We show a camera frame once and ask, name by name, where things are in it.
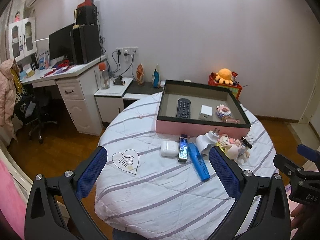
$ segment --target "red basket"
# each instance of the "red basket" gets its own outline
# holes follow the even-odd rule
[[[213,73],[213,72],[209,75],[208,85],[209,86],[217,86],[217,87],[228,88],[233,93],[235,98],[238,99],[239,95],[240,95],[240,92],[242,90],[242,86],[240,86],[239,84],[236,85],[236,86],[234,86],[234,85],[226,85],[226,84],[219,84],[216,81],[216,76],[217,76],[217,74]]]

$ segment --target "pink box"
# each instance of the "pink box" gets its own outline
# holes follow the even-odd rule
[[[190,119],[176,117],[180,98],[190,100]],[[215,114],[216,107],[220,104],[228,106],[231,118],[238,119],[240,123],[225,123],[220,120]],[[212,120],[199,119],[202,105],[212,107]],[[219,134],[225,133],[232,138],[240,139],[248,134],[250,127],[247,116],[229,89],[166,80],[156,120],[157,133],[199,136],[217,128],[220,130]]]

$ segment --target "silver screw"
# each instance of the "silver screw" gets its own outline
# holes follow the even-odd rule
[[[249,171],[249,170],[245,170],[244,171],[244,175],[247,176],[247,177],[251,177],[252,176],[252,172]]]
[[[42,174],[38,174],[37,176],[36,176],[36,180],[41,180],[42,179]]]
[[[275,173],[275,178],[276,179],[281,179],[281,175],[279,173]]]
[[[70,176],[72,176],[72,174],[73,174],[72,171],[66,171],[66,172],[64,173],[64,176],[70,177]]]

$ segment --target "heart-shaped sticker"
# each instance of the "heart-shaped sticker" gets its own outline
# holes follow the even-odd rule
[[[112,161],[119,169],[137,174],[139,164],[139,155],[135,150],[126,150],[124,153],[115,153],[112,156]]]

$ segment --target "white quilted tablecloth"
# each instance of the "white quilted tablecloth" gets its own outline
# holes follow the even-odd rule
[[[188,160],[160,155],[163,140],[179,136],[156,134],[161,93],[140,99],[124,109],[101,136],[108,161],[96,182],[95,212],[110,226],[136,232],[150,240],[207,239],[234,199],[228,197],[208,156],[210,179],[202,182]],[[241,164],[257,176],[271,177],[276,154],[271,139],[257,118],[243,107],[252,126],[250,157]],[[254,215],[258,197],[239,230],[245,231]]]

